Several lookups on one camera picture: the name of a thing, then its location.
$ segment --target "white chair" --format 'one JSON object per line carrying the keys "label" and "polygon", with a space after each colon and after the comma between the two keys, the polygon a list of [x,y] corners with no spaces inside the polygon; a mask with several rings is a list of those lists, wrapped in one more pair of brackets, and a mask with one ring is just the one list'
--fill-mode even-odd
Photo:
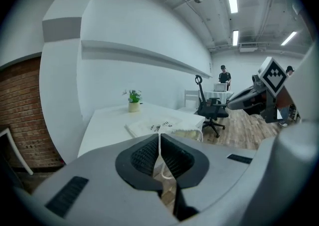
{"label": "white chair", "polygon": [[197,91],[185,90],[184,96],[185,96],[184,107],[178,109],[178,111],[195,114],[199,106],[199,90]]}

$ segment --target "potted plant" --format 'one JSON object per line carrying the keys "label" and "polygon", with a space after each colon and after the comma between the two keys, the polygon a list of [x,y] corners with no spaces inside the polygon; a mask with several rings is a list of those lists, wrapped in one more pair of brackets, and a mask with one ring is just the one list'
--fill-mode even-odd
{"label": "potted plant", "polygon": [[129,90],[129,93],[129,112],[134,113],[140,111],[141,91]]}

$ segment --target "laptop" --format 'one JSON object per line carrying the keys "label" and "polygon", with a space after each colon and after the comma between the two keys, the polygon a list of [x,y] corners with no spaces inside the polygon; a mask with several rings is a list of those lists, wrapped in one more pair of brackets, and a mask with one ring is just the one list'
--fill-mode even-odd
{"label": "laptop", "polygon": [[227,84],[214,84],[214,92],[226,92],[227,91]]}

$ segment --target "brick wall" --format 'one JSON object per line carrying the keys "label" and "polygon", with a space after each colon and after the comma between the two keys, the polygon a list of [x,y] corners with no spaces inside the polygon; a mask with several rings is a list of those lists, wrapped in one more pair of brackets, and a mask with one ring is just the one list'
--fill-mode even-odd
{"label": "brick wall", "polygon": [[[61,166],[42,114],[39,70],[40,57],[0,72],[0,125],[9,125],[14,142],[30,168]],[[11,147],[3,149],[11,167],[21,168]]]}

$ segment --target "black office chair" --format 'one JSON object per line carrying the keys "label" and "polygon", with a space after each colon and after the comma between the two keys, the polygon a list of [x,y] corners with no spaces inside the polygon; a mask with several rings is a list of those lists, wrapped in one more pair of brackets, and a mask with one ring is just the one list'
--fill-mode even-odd
{"label": "black office chair", "polygon": [[223,108],[223,107],[226,107],[227,105],[222,104],[218,100],[218,98],[210,98],[211,105],[210,107],[208,107],[207,102],[205,100],[203,89],[201,87],[202,81],[203,81],[202,77],[199,75],[196,75],[195,82],[199,85],[200,94],[202,97],[202,100],[199,98],[199,108],[198,108],[197,114],[209,119],[209,121],[204,122],[203,128],[206,128],[208,126],[212,127],[217,134],[216,137],[219,137],[219,133],[215,126],[223,127],[223,129],[225,129],[225,125],[218,124],[213,121],[217,120],[217,118],[226,118],[229,116],[228,113]]}

